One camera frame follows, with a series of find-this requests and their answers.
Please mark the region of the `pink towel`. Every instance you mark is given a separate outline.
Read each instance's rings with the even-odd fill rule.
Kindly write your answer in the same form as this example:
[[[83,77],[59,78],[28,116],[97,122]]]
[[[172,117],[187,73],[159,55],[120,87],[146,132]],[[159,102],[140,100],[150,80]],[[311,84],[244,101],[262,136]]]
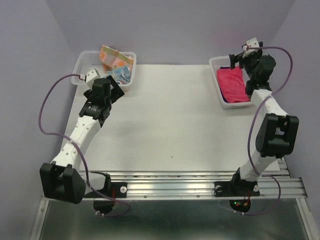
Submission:
[[[234,69],[218,69],[217,80],[227,103],[249,102],[245,92],[246,86],[243,71],[238,66]]]

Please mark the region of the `light blue patterned towel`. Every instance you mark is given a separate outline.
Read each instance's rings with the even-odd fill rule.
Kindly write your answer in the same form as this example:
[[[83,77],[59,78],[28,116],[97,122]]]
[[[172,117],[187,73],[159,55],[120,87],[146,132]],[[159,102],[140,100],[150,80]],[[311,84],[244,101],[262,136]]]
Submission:
[[[127,85],[131,81],[130,69],[127,65],[115,68],[106,73],[106,77],[111,76],[118,85]]]

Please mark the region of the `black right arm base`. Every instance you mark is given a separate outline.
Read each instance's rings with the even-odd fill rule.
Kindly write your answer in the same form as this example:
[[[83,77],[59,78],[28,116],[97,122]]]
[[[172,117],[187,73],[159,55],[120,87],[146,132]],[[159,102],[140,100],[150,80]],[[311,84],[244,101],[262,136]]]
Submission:
[[[259,197],[260,191],[257,181],[241,179],[238,169],[229,181],[215,181],[213,195],[217,198],[232,197],[229,200],[230,207],[242,214],[246,214],[251,208],[251,197]]]

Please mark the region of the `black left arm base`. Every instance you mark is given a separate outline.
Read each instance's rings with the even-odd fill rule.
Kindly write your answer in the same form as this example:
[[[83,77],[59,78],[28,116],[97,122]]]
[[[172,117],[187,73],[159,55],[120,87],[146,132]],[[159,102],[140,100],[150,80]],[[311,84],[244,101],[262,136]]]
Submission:
[[[95,214],[101,217],[119,217],[126,214],[131,206],[117,198],[126,198],[127,197],[127,182],[112,182],[111,176],[108,173],[103,173],[99,171],[92,171],[92,174],[98,174],[104,176],[104,184],[102,189],[97,191],[91,191],[85,196],[89,198],[100,198],[107,196],[107,201],[104,200],[94,200],[93,209]],[[121,213],[111,214],[111,212],[116,207],[116,204],[123,204],[127,206],[127,209]]]

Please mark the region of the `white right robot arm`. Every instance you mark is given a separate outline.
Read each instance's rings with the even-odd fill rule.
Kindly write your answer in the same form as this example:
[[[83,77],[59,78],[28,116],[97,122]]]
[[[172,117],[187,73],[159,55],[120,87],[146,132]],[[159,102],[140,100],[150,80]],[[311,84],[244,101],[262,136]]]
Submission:
[[[274,98],[279,90],[271,90],[269,78],[276,61],[269,54],[264,55],[263,50],[263,46],[245,45],[242,53],[229,56],[231,68],[239,64],[249,77],[245,93],[257,107],[253,121],[258,115],[262,117],[255,137],[255,150],[251,152],[251,126],[247,140],[248,161],[237,170],[239,178],[230,182],[231,192],[235,195],[242,195],[248,190],[248,183],[256,182],[273,162],[293,152],[299,127],[298,117],[285,112]]]

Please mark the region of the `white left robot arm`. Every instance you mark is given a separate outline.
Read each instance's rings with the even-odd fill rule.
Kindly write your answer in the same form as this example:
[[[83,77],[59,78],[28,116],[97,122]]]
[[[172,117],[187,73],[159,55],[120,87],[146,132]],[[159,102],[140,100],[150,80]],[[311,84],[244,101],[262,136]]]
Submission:
[[[88,166],[84,155],[110,116],[112,104],[125,94],[110,75],[100,77],[92,72],[84,80],[89,89],[84,92],[86,102],[76,125],[70,136],[54,133],[66,143],[57,156],[50,163],[43,163],[39,170],[44,196],[72,204],[82,201],[90,185],[89,180],[79,174],[80,165]]]

